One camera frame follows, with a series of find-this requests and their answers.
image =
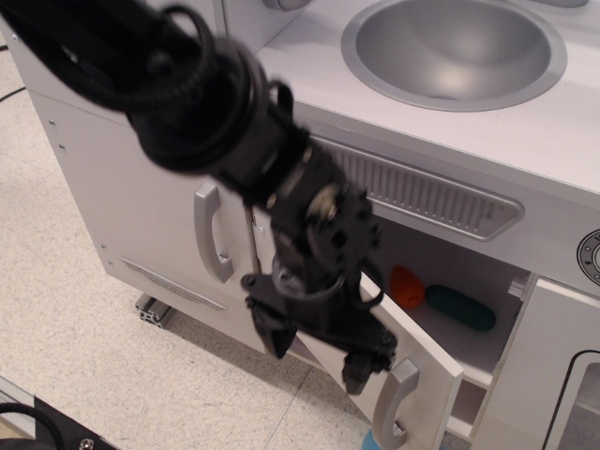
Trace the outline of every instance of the cabinet door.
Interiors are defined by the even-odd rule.
[[[599,299],[539,279],[472,450],[557,448],[570,412],[561,404],[572,407],[573,380],[599,361],[599,326]]]
[[[31,98],[106,272],[263,351],[240,286],[256,263],[238,196],[159,168],[131,127]]]
[[[365,276],[361,288],[370,297],[379,291]],[[372,421],[376,440],[390,442],[389,446],[382,446],[383,450],[437,450],[463,369],[389,297],[385,296],[372,312],[396,336],[396,360],[389,373],[371,375],[362,394],[352,396],[352,400]],[[300,338],[325,370],[344,387],[341,372],[346,353],[304,334]],[[410,376],[415,369],[418,372],[416,385],[403,386],[402,377],[408,379],[406,373]],[[400,431],[406,432],[405,443],[401,446],[399,440],[393,444],[394,435]]]

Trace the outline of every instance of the stainless steel sink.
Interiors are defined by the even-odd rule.
[[[506,0],[385,0],[358,13],[341,42],[373,89],[423,108],[487,111],[535,98],[566,67],[559,33]]]

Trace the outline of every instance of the white cabinet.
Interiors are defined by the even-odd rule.
[[[256,263],[239,197],[160,169],[131,127],[30,95],[106,272],[263,352],[240,287]]]

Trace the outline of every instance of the cabinet handle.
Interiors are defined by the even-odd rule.
[[[373,414],[373,438],[382,450],[397,450],[406,442],[406,430],[396,421],[402,400],[419,382],[419,369],[405,359],[387,375]]]
[[[233,274],[232,259],[218,254],[213,235],[213,216],[221,206],[218,188],[212,183],[203,183],[194,195],[194,229],[196,245],[206,271],[220,283]]]

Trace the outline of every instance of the orange toy food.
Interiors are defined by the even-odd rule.
[[[408,269],[395,265],[390,276],[390,296],[402,308],[414,308],[425,299],[425,286]]]

